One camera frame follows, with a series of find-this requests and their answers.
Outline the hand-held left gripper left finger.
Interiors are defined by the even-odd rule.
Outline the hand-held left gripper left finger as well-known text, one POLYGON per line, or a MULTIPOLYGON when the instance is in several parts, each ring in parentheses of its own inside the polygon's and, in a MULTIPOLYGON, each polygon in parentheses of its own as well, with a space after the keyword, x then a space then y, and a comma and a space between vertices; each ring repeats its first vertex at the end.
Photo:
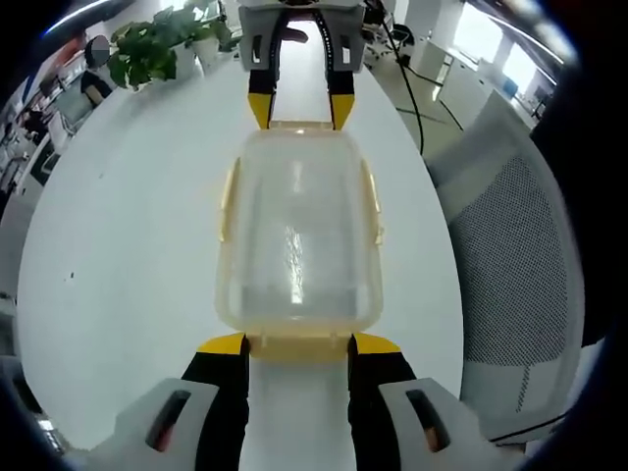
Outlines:
POLYGON ((249 419, 249 340, 207 340, 178 378, 116 419, 117 470, 237 470, 249 419))

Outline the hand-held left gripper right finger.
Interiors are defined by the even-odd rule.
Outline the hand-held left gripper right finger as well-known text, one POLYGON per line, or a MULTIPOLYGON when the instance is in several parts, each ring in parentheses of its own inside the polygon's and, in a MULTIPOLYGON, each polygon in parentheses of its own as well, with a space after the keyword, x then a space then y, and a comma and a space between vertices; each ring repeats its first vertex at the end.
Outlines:
POLYGON ((477 417, 398 345, 354 334, 347 344, 350 425, 359 470, 490 470, 495 447, 477 417))

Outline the person's right hand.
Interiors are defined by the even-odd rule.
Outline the person's right hand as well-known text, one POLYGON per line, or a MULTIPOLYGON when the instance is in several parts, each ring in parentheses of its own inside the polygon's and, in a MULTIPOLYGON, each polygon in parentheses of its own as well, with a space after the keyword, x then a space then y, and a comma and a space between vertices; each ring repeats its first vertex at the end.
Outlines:
POLYGON ((284 42, 304 44, 308 42, 308 33, 302 28, 307 23, 304 19, 291 19, 280 30, 280 39, 284 42))

